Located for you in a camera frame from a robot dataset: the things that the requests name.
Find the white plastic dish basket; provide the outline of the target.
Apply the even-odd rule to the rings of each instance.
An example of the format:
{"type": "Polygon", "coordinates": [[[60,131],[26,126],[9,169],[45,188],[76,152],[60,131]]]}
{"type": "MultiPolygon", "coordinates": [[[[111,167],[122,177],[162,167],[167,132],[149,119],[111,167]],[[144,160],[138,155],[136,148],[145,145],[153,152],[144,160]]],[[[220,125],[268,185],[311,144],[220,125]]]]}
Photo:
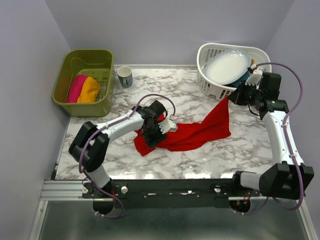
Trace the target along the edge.
{"type": "Polygon", "coordinates": [[[220,85],[212,82],[204,75],[204,68],[211,59],[227,50],[242,50],[246,52],[251,57],[251,65],[267,63],[270,61],[266,52],[256,47],[218,43],[206,43],[202,45],[197,52],[196,58],[198,86],[206,96],[213,95],[218,101],[232,94],[237,87],[233,87],[231,85],[220,85]]]}

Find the red t shirt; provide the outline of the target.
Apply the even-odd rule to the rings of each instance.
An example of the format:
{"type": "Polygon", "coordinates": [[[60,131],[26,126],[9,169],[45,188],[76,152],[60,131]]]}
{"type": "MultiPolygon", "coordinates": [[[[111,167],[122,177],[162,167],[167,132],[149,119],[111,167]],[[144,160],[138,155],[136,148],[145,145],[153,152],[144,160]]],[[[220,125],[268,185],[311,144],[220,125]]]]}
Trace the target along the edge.
{"type": "Polygon", "coordinates": [[[201,123],[178,123],[175,132],[168,132],[167,138],[155,147],[148,147],[142,136],[136,136],[134,145],[142,155],[156,148],[171,152],[185,152],[197,149],[209,141],[225,139],[231,135],[229,128],[229,100],[221,100],[201,123]]]}

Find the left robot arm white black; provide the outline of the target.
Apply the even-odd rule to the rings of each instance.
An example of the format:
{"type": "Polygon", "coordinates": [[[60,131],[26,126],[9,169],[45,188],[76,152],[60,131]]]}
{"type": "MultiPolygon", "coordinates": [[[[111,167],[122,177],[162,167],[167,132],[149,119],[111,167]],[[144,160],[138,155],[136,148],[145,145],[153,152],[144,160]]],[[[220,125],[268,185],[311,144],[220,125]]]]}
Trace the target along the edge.
{"type": "Polygon", "coordinates": [[[150,106],[138,106],[135,111],[130,110],[126,115],[111,120],[104,126],[90,121],[81,126],[68,152],[78,162],[80,169],[95,183],[93,191],[99,197],[107,197],[111,191],[112,179],[102,166],[108,145],[130,132],[138,131],[146,145],[154,148],[167,138],[160,128],[160,117],[166,112],[164,105],[155,100],[150,106]]]}

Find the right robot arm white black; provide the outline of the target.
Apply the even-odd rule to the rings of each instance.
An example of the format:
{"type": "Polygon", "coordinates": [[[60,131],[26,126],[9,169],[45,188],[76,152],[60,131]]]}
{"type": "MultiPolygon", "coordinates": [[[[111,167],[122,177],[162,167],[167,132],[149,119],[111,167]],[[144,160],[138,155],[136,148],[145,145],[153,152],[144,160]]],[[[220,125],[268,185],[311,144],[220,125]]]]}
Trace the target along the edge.
{"type": "Polygon", "coordinates": [[[281,76],[255,69],[228,99],[239,106],[254,107],[269,137],[274,165],[262,174],[237,172],[230,191],[241,196],[248,189],[265,197],[298,200],[314,177],[314,170],[302,160],[290,128],[287,102],[278,98],[281,76]]]}

